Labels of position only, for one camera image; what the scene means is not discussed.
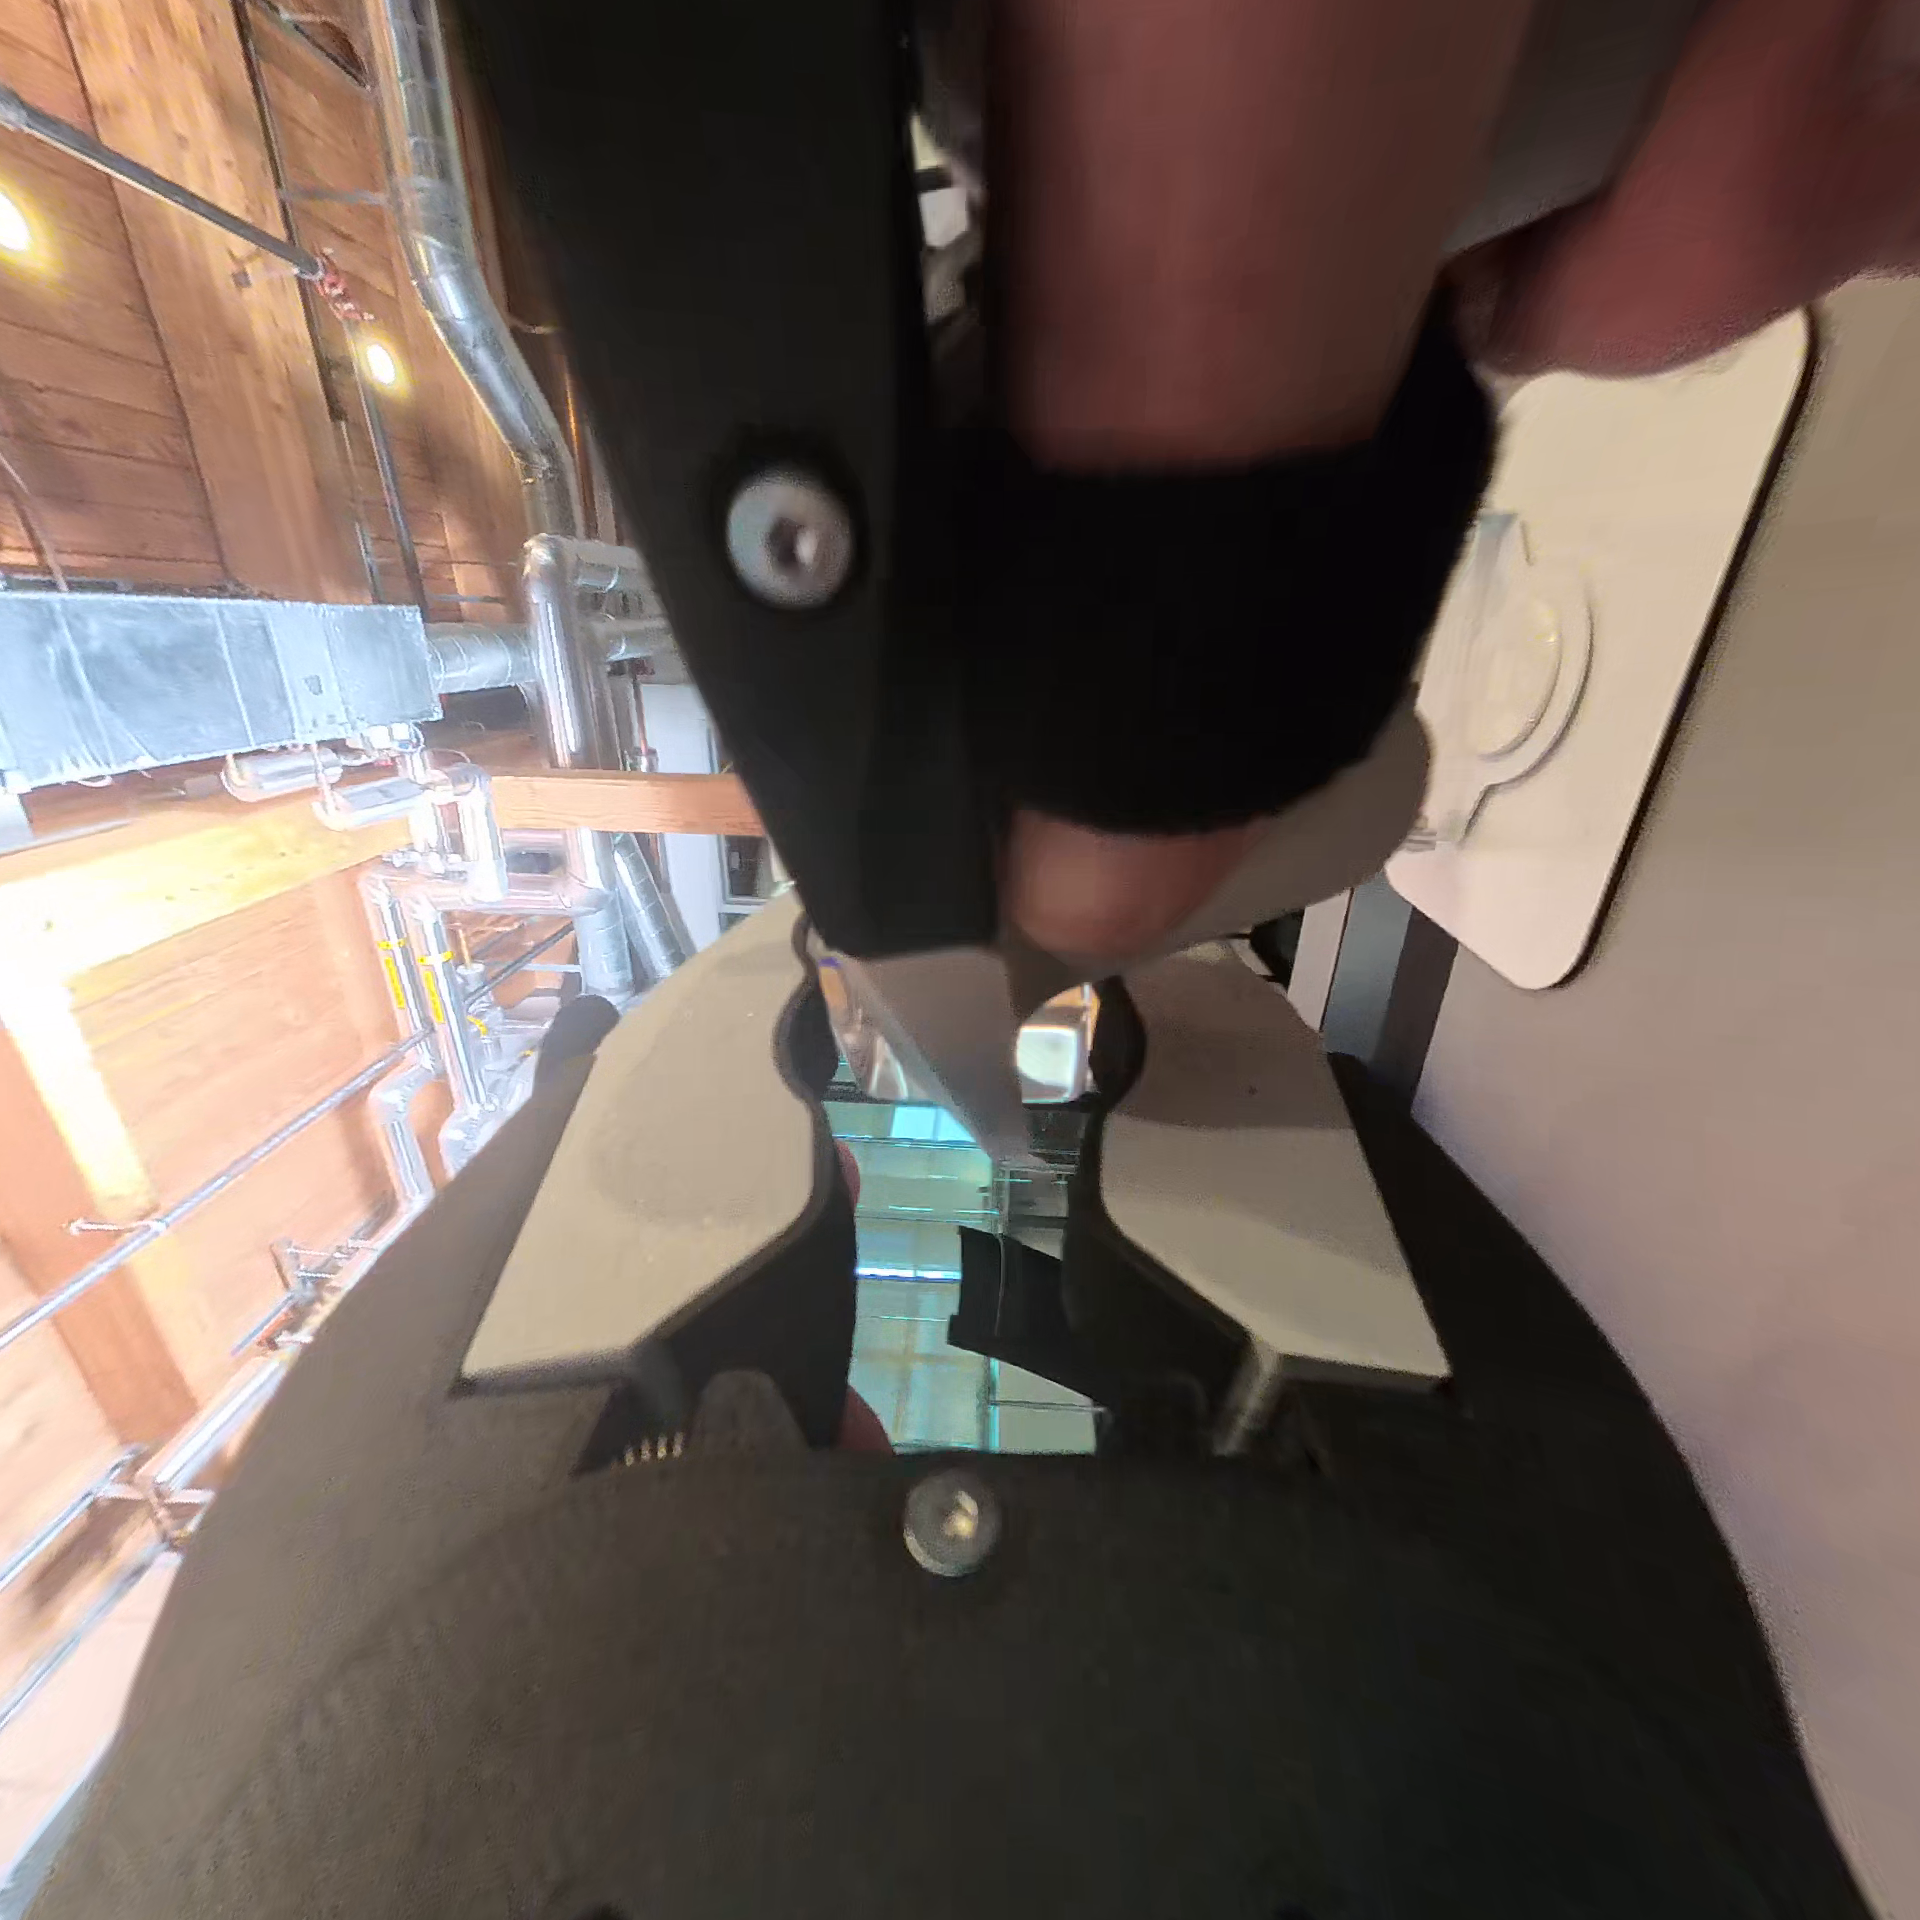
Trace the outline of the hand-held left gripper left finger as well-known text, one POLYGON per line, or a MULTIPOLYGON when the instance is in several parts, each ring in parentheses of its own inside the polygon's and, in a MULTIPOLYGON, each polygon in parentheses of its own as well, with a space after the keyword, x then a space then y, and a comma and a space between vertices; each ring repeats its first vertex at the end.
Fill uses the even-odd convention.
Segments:
POLYGON ((485 1389, 760 1369, 842 1393, 855 1231, 802 1068, 802 916, 750 916, 599 1044, 463 1362, 485 1389))

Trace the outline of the rectangular metal duct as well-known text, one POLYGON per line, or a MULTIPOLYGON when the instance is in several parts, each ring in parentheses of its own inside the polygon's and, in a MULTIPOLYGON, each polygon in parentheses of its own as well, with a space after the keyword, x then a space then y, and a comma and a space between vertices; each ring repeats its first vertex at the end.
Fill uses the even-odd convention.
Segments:
POLYGON ((440 715, 411 607, 2 593, 2 774, 14 794, 440 715))

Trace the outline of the white rounded flat pad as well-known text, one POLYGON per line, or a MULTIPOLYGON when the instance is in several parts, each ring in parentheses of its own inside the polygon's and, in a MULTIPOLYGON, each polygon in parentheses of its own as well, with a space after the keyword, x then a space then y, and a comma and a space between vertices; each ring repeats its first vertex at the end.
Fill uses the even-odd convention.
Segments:
POLYGON ((1660 376, 1513 384, 1422 661, 1401 899, 1522 990, 1586 962, 1815 367, 1800 312, 1660 376))

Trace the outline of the person's right hand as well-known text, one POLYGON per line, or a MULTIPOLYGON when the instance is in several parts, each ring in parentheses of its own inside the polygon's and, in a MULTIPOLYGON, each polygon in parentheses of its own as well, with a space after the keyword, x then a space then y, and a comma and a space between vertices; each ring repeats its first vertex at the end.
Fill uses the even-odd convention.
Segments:
POLYGON ((1358 763, 1492 463, 1476 367, 1663 372, 1915 273, 1915 5, 1707 5, 1617 173, 1469 250, 1526 5, 1001 5, 1001 913, 1170 938, 1358 763))

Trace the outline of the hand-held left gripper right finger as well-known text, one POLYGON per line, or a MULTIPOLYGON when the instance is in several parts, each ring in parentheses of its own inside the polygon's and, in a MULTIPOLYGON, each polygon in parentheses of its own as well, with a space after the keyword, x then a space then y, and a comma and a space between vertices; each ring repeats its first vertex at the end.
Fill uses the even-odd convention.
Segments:
POLYGON ((1249 1449, 1303 1384, 1429 1393, 1452 1358, 1317 1033, 1229 951, 1101 990, 1068 1326, 1109 1404, 1249 1449))

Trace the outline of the round silver duct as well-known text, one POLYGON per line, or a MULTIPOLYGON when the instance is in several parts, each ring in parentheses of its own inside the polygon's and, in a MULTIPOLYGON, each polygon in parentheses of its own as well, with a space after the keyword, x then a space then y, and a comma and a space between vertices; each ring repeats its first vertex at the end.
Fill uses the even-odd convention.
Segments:
POLYGON ((563 427, 491 292, 470 204, 440 12, 366 3, 389 207, 414 292, 510 455, 538 536, 583 536, 563 427))

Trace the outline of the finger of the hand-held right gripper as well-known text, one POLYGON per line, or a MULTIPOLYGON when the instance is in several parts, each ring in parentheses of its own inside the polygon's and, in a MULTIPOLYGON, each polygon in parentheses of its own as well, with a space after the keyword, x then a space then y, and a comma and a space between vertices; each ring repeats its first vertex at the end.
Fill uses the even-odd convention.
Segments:
POLYGON ((1042 1164, 1018 1071, 1021 1023, 1055 993, 1032 944, 839 957, 839 1045, 862 1092, 931 1102, 1000 1166, 1042 1164))

